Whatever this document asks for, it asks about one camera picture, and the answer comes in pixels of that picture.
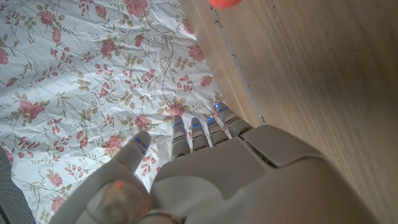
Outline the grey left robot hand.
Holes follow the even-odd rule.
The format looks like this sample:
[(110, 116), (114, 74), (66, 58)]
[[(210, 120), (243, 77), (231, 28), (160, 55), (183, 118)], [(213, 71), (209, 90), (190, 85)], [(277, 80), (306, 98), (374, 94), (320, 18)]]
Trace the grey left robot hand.
[(252, 127), (225, 104), (193, 118), (192, 139), (174, 116), (172, 159), (146, 189), (135, 171), (150, 136), (138, 132), (92, 173), (52, 223), (376, 223), (327, 158), (270, 125)]

